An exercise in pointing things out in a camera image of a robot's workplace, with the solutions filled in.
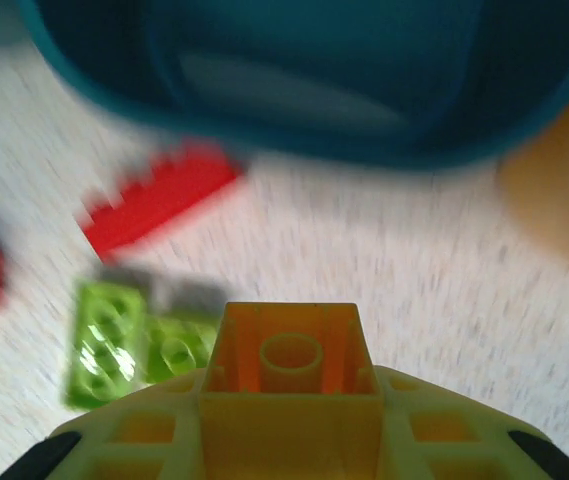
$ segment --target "lime green block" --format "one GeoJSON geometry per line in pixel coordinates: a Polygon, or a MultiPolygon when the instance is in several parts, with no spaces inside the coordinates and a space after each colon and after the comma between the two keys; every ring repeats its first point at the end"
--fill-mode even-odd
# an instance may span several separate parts
{"type": "Polygon", "coordinates": [[[150,316],[146,383],[160,383],[206,367],[217,338],[218,323],[219,317],[190,311],[150,316]]]}
{"type": "Polygon", "coordinates": [[[108,283],[80,287],[64,399],[69,407],[90,410],[134,390],[145,315],[139,290],[108,283]]]}

